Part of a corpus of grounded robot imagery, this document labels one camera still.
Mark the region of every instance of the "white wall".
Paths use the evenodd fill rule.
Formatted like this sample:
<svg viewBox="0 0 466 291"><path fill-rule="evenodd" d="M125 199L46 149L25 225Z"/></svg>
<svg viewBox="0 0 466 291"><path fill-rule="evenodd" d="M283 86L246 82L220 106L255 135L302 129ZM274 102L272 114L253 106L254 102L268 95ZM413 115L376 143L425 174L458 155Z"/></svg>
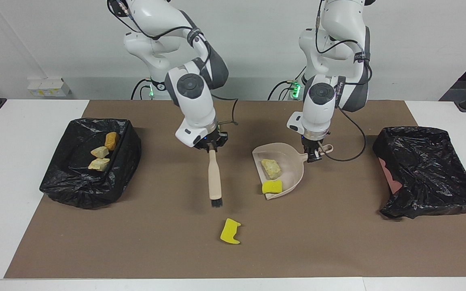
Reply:
<svg viewBox="0 0 466 291"><path fill-rule="evenodd" d="M305 65L298 36L318 0L173 0L205 32L229 69L218 94L264 99ZM372 99L437 100L466 70L466 0L377 0L364 10L372 32ZM128 55L127 28L105 0L0 0L0 96L30 98L28 77L62 76L73 98L128 98L148 75ZM169 54L182 63L185 46Z"/></svg>

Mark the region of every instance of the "wooden brush handle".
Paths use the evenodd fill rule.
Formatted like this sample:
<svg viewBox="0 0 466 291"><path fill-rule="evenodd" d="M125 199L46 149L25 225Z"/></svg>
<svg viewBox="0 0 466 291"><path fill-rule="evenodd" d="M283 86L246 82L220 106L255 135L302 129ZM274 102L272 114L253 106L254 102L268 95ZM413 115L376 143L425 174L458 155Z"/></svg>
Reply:
<svg viewBox="0 0 466 291"><path fill-rule="evenodd" d="M215 150L210 150L210 165L208 166L208 188L210 192L210 200L217 200L222 198L220 170L218 169Z"/></svg>

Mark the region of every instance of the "brown mat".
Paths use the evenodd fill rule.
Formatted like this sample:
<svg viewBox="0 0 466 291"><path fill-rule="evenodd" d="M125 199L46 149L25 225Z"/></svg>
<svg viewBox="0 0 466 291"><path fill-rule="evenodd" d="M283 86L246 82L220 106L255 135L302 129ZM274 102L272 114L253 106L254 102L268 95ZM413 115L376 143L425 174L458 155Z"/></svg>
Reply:
<svg viewBox="0 0 466 291"><path fill-rule="evenodd" d="M232 103L216 102L219 118ZM129 118L144 156L122 198L96 211L44 197L6 278L278 278L311 276L466 276L466 215L387 221L377 210L388 186L371 148L348 162L305 165L303 181L267 201L251 151L286 142L300 102L244 101L238 127L218 153L224 208L207 194L208 156L174 136L182 115L170 101L91 101L84 116ZM370 101L352 114L370 147L383 127L416 125L403 101ZM362 145L336 112L328 142L336 157ZM242 226L241 245L219 240L226 218Z"/></svg>

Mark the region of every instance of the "dustpan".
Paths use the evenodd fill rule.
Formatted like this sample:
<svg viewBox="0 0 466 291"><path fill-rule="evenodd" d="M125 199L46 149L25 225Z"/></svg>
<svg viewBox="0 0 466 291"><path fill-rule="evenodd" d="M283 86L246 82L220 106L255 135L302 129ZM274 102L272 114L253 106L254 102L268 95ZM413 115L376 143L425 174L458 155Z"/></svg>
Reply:
<svg viewBox="0 0 466 291"><path fill-rule="evenodd" d="M333 146L331 146L331 144L325 144L323 148L327 153L333 151ZM305 172L305 166L303 164L307 161L307 154L300 154L289 144L281 142L265 144L255 148L253 150L253 159L262 184L271 180L267 176L267 173L265 173L264 167L261 164L261 160L264 158L275 160L282 170L282 175L278 180L282 181L283 192L278 194L267 193L265 194L267 200L290 193L296 188L299 182L301 182L303 173Z"/></svg>

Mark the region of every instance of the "black plastic bag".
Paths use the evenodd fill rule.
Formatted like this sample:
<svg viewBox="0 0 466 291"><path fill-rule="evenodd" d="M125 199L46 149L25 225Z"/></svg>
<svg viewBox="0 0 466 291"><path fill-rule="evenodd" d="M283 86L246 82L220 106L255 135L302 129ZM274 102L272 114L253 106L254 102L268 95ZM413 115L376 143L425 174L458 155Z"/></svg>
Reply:
<svg viewBox="0 0 466 291"><path fill-rule="evenodd" d="M105 144L106 135L119 135L105 172L87 169L91 151ZM122 196L138 167L141 140L128 120L80 118L71 121L42 179L40 190L53 201L84 209L113 203Z"/></svg>
<svg viewBox="0 0 466 291"><path fill-rule="evenodd" d="M373 151L385 162L392 183L401 184L381 209L383 215L414 219L466 213L466 172L447 131L387 127L373 144Z"/></svg>

